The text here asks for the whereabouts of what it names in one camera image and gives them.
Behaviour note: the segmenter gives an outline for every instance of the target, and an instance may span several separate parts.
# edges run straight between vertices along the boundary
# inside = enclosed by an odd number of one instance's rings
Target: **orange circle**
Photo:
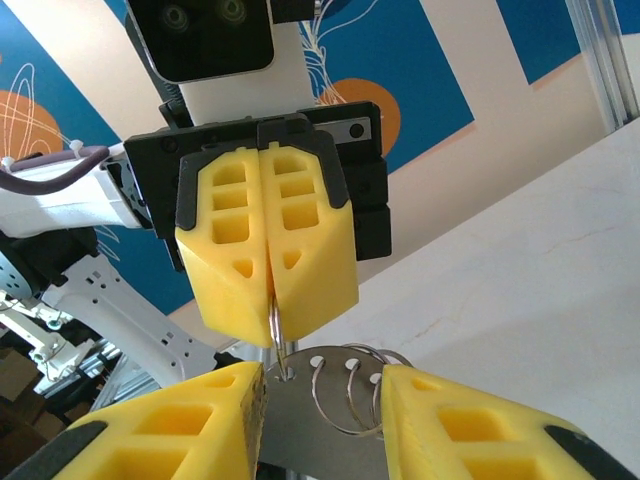
[[[402,115],[398,102],[393,95],[381,85],[361,78],[346,78],[333,84],[333,88],[345,102],[373,102],[380,107],[382,122],[382,154],[391,151],[400,135]],[[321,103],[331,103],[326,93],[318,99]]]
[[[0,90],[0,157],[57,152],[64,145],[53,116],[27,97]]]

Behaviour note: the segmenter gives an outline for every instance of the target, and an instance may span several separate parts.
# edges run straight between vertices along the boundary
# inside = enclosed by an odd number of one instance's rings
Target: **yellow foam pad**
[[[176,240],[209,328],[272,345],[275,295],[285,341],[358,301],[351,202],[331,207],[317,156],[240,148],[198,174],[196,227]]]
[[[416,369],[385,366],[382,423],[391,480],[590,480],[545,431],[552,415]]]
[[[106,422],[55,480],[255,478],[264,410],[261,363],[242,362],[90,413]]]

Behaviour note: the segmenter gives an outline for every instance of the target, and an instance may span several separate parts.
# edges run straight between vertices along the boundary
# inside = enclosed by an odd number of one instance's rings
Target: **camera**
[[[254,72],[274,59],[268,0],[129,0],[157,75],[169,83]]]

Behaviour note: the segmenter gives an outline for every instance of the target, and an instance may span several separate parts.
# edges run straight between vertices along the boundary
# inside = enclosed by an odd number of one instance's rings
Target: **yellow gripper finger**
[[[207,326],[270,347],[358,301],[353,212],[330,134],[213,148],[182,160],[176,240]]]
[[[266,408],[264,368],[241,362],[85,415],[18,478],[249,480]]]
[[[635,478],[565,420],[410,367],[381,404],[391,480]]]

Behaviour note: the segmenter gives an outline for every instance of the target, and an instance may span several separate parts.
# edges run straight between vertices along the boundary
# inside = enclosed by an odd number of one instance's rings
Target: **camera lens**
[[[244,0],[218,0],[218,16],[229,25],[240,25],[247,19]]]
[[[162,9],[162,21],[174,32],[184,32],[189,26],[189,16],[178,5],[167,5]]]

